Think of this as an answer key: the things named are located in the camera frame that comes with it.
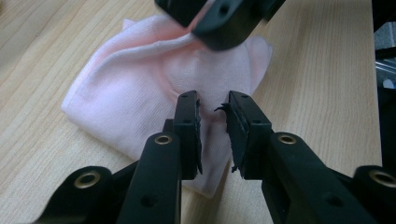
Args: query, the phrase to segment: crumpled cloth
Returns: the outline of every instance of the crumpled cloth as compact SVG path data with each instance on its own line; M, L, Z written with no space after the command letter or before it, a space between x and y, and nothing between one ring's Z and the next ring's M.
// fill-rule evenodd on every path
M146 140L175 114L177 97L200 98L203 174L183 185L213 197L232 155L225 115L214 112L229 91L251 94L272 48L261 37L220 52L205 47L166 16L125 21L72 84L62 111L79 128L138 160Z

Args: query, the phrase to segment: bolt hole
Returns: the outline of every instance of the bolt hole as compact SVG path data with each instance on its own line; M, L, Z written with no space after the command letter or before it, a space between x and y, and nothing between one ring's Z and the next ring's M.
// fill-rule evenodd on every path
M140 203L145 207L154 207L159 202L158 196L155 194L146 194L140 200Z
M83 184L92 182L95 179L94 175L85 175L79 181Z
M392 175L378 170L373 170L370 172L369 176L380 185L389 188L396 188L396 178Z
M338 196L331 193L326 193L323 198L331 206L342 207L344 205L343 201Z
M155 138L155 143L158 145L166 145L170 142L172 142L172 138L168 135L161 135Z
M78 189L87 189L94 186L100 180L100 175L96 171L89 171L80 175L75 180L75 187Z
M285 135L285 134L280 135L277 139L278 139L281 143L289 144L289 145L296 144L296 142L297 142L297 140L296 140L294 137L289 136L289 135Z
M219 15L222 17L227 15L229 9L230 7L228 5L222 5L219 10Z

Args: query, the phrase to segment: table surface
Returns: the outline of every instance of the table surface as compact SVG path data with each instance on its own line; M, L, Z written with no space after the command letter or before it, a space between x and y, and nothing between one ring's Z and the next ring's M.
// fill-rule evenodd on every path
M73 171L132 161L70 123L60 104L92 53L152 0L3 0L0 5L0 223L39 217ZM346 175L381 164L371 1L287 0L254 32L274 47L253 98L276 132L300 135ZM230 165L215 198L183 189L182 223L271 222L259 181Z

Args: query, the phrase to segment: wooden table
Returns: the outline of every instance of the wooden table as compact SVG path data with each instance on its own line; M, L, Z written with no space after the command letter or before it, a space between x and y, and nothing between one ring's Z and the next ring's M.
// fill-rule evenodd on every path
M32 222L73 171L131 161L60 110L92 53L152 0L3 0L0 6L0 223ZM300 135L331 168L380 164L371 1L287 0L255 31L274 47L254 99L275 131ZM183 189L182 223L271 222L261 183L230 167L214 199Z

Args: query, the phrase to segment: black object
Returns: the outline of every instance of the black object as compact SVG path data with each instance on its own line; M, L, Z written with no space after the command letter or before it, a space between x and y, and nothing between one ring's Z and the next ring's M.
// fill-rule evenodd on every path
M396 21L396 1L372 0L374 32L388 21Z
M396 90L378 88L382 164L396 172Z
M182 26L187 27L206 0L155 0ZM210 49L224 50L244 42L261 19L271 20L285 0L217 0L192 33Z
M198 104L195 91L181 94L175 119L168 119L163 132L148 139L139 162L114 175L103 167L71 174L36 223L179 223L182 174L196 174L199 167L199 144L194 142ZM394 223L392 171L362 166L350 178L327 168L300 137L274 133L271 122L244 93L230 91L229 103L219 109L227 115L233 170L245 179L262 179L275 223ZM185 130L176 134L180 123ZM181 138L194 143L183 144ZM183 158L183 151L192 156Z
M375 51L375 59L388 59L396 58L396 47L391 47L388 49L378 49Z

